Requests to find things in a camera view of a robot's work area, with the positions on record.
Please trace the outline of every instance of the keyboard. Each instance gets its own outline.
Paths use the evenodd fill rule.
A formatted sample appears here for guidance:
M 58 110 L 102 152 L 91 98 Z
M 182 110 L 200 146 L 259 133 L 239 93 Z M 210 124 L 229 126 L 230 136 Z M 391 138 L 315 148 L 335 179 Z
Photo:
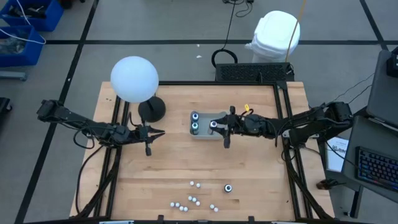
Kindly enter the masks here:
M 398 159 L 357 147 L 356 178 L 398 192 Z
M 293 81 L 294 72 L 290 63 L 237 63 L 217 64 L 217 81 L 259 82 Z

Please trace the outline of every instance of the white plastic container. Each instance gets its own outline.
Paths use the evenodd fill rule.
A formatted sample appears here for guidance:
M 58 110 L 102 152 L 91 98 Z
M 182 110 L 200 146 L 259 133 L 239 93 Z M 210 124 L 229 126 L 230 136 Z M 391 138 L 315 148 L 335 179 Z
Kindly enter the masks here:
M 289 13 L 272 11 L 260 19 L 254 37 L 247 49 L 254 52 L 252 63 L 284 62 L 290 38 L 297 20 Z M 297 24 L 289 55 L 294 51 L 300 39 L 300 24 Z

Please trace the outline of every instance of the lamp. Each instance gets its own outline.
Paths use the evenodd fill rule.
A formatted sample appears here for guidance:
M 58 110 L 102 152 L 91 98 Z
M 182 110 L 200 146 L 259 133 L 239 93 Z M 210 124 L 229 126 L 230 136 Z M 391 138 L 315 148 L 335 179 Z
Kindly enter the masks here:
M 166 106 L 154 96 L 159 77 L 150 61 L 136 56 L 121 59 L 112 69 L 111 84 L 122 100 L 140 103 L 138 113 L 144 121 L 156 122 L 163 118 Z

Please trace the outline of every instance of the blue bin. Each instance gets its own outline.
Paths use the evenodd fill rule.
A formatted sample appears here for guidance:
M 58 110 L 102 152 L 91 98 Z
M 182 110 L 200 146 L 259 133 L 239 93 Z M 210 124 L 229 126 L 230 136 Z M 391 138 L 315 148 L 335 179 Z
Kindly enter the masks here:
M 37 31 L 54 31 L 62 14 L 63 14 L 63 8 L 61 5 L 58 3 L 57 0 L 19 0 L 20 4 L 22 6 L 26 4 L 43 4 L 47 7 L 47 10 L 45 12 L 46 18 L 45 19 L 39 19 L 39 18 L 29 18 L 28 20 L 32 26 L 35 27 L 35 30 Z M 0 11 L 0 19 L 4 19 L 10 26 L 23 26 L 23 25 L 28 25 L 28 23 L 25 21 L 25 18 L 23 17 L 13 17 L 9 16 L 8 12 L 10 10 L 10 7 L 18 7 L 18 2 L 17 0 L 8 0 L 6 5 L 1 9 Z
M 9 34 L 17 34 L 18 30 L 20 30 L 29 34 L 29 40 L 43 42 L 41 36 L 35 31 L 32 26 L 0 27 L 0 29 Z M 0 32 L 0 39 L 5 39 L 8 37 L 8 35 Z M 35 65 L 39 60 L 42 48 L 42 44 L 26 42 L 24 51 L 22 51 L 22 53 L 0 54 L 0 67 Z

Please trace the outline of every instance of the floor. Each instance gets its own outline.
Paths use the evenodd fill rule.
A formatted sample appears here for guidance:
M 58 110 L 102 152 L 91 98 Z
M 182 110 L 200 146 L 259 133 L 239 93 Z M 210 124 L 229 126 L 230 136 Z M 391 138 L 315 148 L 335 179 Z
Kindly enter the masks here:
M 239 62 L 250 62 L 252 53 L 243 43 L 250 42 L 259 18 L 273 10 L 297 16 L 300 5 L 294 0 L 256 0 L 248 16 L 233 18 L 229 38 L 236 41 L 227 49 L 238 55 Z M 398 45 L 393 16 L 397 8 L 396 0 L 307 1 L 301 42 L 290 62 L 295 79 L 305 84 L 310 105 L 331 101 L 374 72 L 382 47 L 392 50 Z M 75 1 L 54 32 L 42 33 L 49 41 L 36 66 L 5 68 L 27 72 L 28 80 L 0 81 L 0 96 L 14 103 L 0 135 L 3 223 L 16 219 L 49 130 L 35 114 L 43 99 L 66 97 L 68 108 L 92 117 L 101 82 L 109 81 L 113 65 L 129 55 L 149 59 L 160 80 L 214 80 L 210 57 L 222 46 L 231 9 L 221 0 Z M 216 60 L 232 63 L 227 55 Z M 340 100 L 351 100 L 371 82 L 370 78 Z M 353 112 L 366 105 L 368 95 L 366 91 L 350 104 Z M 25 222 L 68 217 L 83 153 L 73 144 L 70 130 L 56 128 Z M 370 191 L 364 193 L 356 220 L 343 215 L 351 207 L 351 190 L 333 189 L 331 198 L 336 217 L 342 220 L 393 223 L 398 219 L 398 204 Z

